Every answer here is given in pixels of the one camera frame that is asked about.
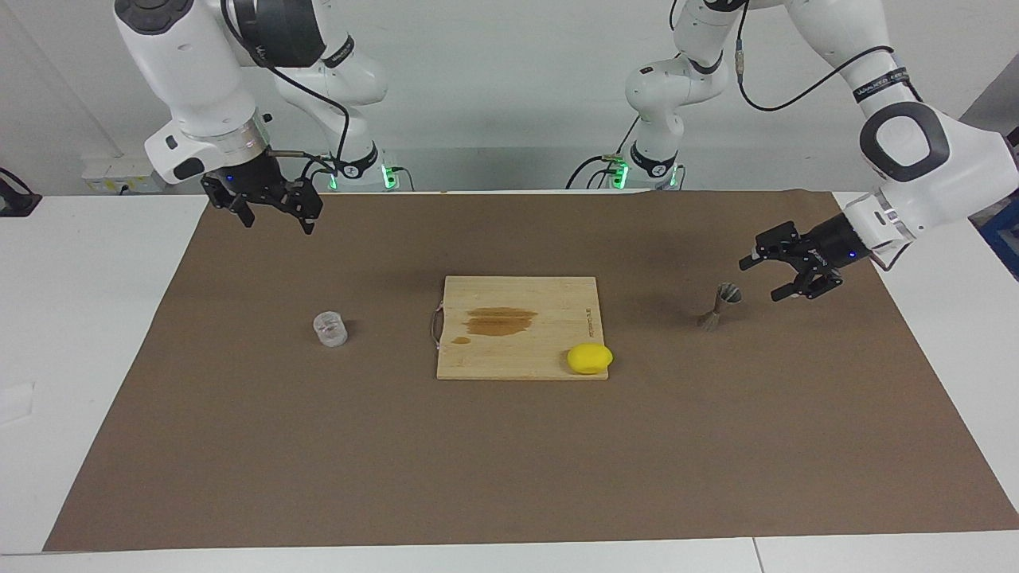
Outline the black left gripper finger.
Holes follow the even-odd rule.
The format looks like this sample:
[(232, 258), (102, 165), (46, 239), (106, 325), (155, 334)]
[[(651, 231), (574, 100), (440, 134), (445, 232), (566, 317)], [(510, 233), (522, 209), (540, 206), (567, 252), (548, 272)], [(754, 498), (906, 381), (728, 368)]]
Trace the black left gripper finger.
[(785, 298), (818, 298), (841, 287), (843, 276), (837, 269), (820, 269), (820, 271), (804, 271), (796, 275), (793, 282), (774, 289), (769, 296), (775, 303)]
[(755, 246), (751, 254), (739, 261), (739, 269), (740, 271), (749, 271), (753, 266), (768, 260), (785, 262), (794, 266), (792, 262), (796, 258), (794, 249), (799, 243), (800, 235), (796, 225), (779, 224), (774, 228), (756, 236)]

